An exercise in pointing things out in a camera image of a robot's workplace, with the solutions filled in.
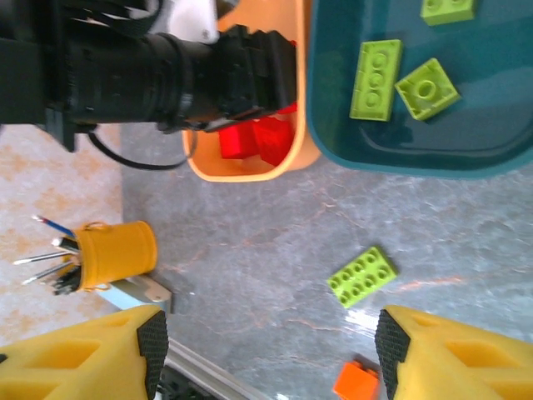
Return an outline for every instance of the teal plastic tray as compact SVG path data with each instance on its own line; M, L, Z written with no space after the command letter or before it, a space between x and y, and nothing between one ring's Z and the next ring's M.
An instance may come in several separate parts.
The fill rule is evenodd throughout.
M480 0L476 18L429 27L421 0L314 0L307 119L346 168L484 178L533 160L533 1ZM404 43L398 80L437 58L462 99L419 122L395 93L390 122L350 119L362 42Z

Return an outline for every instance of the yellow pen holder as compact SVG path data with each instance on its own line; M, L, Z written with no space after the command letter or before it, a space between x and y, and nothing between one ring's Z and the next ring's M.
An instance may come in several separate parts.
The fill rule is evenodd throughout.
M74 235L82 262L79 290L98 289L119 279L149 273L156 267L156 237L146 222L93 222L74 230Z

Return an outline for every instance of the lime green lego brick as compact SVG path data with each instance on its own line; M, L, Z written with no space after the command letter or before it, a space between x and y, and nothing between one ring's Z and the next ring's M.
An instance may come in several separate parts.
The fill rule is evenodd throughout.
M378 247L371 247L332 275L327 284L342 306L350 308L394 278L394 266Z
M418 121L433 117L461 98L436 58L400 80L396 89Z
M350 118L389 121L394 83L400 67L401 40L363 42L357 63Z
M429 26L476 17L477 0L423 0L421 16Z

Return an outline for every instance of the table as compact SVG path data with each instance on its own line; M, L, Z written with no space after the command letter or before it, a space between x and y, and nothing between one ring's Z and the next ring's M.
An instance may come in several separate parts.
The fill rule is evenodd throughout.
M122 152L165 163L182 141L126 125ZM262 183L204 182L189 167L122 175L124 219L153 226L154 278L175 293L172 338L270 398L337 398L345 361L377 361L387 304L533 341L533 164L478 181L325 158ZM400 275L347 311L326 280L374 244Z

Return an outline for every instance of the white object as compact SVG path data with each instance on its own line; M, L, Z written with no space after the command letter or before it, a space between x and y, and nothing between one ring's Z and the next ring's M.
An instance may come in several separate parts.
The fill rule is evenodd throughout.
M174 0L168 32L188 42L218 40L216 0Z

